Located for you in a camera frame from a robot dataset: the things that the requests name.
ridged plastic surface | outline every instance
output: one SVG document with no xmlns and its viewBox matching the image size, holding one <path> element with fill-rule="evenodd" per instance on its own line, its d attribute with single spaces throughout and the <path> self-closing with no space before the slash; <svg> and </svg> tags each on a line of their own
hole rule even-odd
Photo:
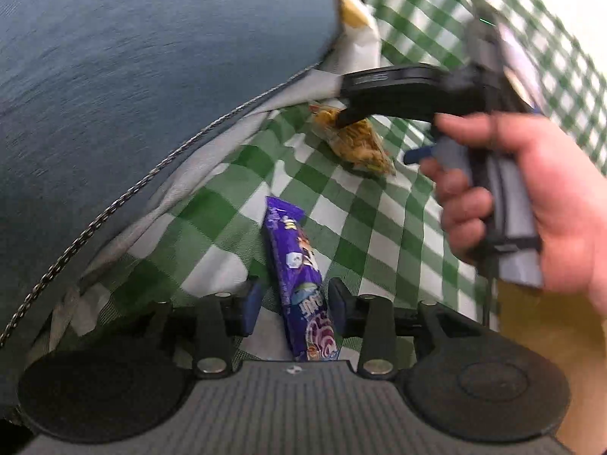
<svg viewBox="0 0 607 455">
<path fill-rule="evenodd" d="M 565 455 L 551 438 L 474 445 L 418 419 L 393 384 L 364 380 L 345 361 L 246 361 L 200 381 L 164 424 L 126 441 L 73 445 L 39 436 L 26 455 Z"/>
</svg>

hand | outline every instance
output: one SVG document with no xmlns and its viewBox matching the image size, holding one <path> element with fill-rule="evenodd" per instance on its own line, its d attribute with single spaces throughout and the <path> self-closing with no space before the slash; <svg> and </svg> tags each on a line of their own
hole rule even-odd
<svg viewBox="0 0 607 455">
<path fill-rule="evenodd" d="M 438 115 L 436 125 L 462 145 L 496 145 L 515 156 L 543 242 L 545 289 L 587 291 L 607 315 L 607 180 L 585 153 L 541 116 L 499 114 L 495 136 L 487 115 Z M 453 253 L 465 261 L 484 238 L 483 219 L 493 211 L 493 197 L 484 188 L 470 188 L 462 171 L 445 171 L 435 159 L 424 159 L 420 170 L 436 183 L 442 228 Z"/>
</svg>

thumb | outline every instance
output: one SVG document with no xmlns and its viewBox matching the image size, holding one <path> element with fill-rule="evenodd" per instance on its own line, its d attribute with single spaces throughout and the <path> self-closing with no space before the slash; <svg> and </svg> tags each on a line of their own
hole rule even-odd
<svg viewBox="0 0 607 455">
<path fill-rule="evenodd" d="M 539 115 L 476 113 L 465 117 L 436 115 L 438 129 L 458 144 L 468 147 L 499 148 L 517 153 L 546 132 L 550 121 Z"/>
</svg>

plastic bag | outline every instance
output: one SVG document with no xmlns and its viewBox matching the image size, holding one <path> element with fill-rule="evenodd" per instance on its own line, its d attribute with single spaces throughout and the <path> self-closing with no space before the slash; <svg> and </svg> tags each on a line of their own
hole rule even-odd
<svg viewBox="0 0 607 455">
<path fill-rule="evenodd" d="M 368 119 L 357 121 L 342 129 L 335 128 L 340 109 L 325 105 L 310 105 L 313 130 L 329 144 L 340 159 L 354 168 L 374 174 L 395 174 L 394 162 L 384 150 L 382 139 Z"/>
</svg>

green checkered tablecloth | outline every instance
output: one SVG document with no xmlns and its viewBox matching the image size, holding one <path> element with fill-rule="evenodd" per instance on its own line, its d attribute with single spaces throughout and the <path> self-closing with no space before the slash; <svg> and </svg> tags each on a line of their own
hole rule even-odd
<svg viewBox="0 0 607 455">
<path fill-rule="evenodd" d="M 538 65 L 547 114 L 607 173 L 605 78 L 592 59 L 541 1 L 485 1 L 509 19 Z M 454 68 L 464 60 L 462 23 L 471 0 L 366 2 L 383 40 L 382 64 Z M 93 287 L 109 294 L 98 325 L 150 301 L 192 303 L 218 273 L 231 269 L 265 278 L 260 225 L 270 194 L 305 210 L 303 227 L 326 281 L 339 276 L 353 293 L 389 295 L 397 306 L 434 297 L 476 317 L 487 285 L 451 254 L 432 183 L 400 163 L 394 177 L 360 176 L 310 131 L 309 115 L 307 105 L 276 111 L 190 198 L 157 220 L 144 235 L 145 254 L 130 250 Z M 426 124 L 382 117 L 373 124 L 393 156 L 427 143 Z M 280 320 L 275 290 L 266 293 L 263 308 L 261 320 Z M 238 343 L 239 357 L 274 357 L 260 353 L 264 341 L 271 338 Z M 360 344 L 348 339 L 339 345 L 341 357 L 353 357 Z"/>
</svg>

